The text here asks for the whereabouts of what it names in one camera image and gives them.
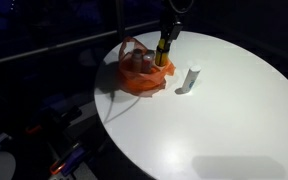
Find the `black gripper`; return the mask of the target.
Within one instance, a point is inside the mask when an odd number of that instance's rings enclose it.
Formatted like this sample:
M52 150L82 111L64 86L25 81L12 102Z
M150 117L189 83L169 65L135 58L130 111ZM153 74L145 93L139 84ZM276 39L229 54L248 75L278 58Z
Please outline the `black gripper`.
M167 45L171 46L172 41L177 39L183 28L180 16L184 11L184 2L182 0L162 0L162 5L164 9L160 18L161 36L158 47L164 50L166 37Z

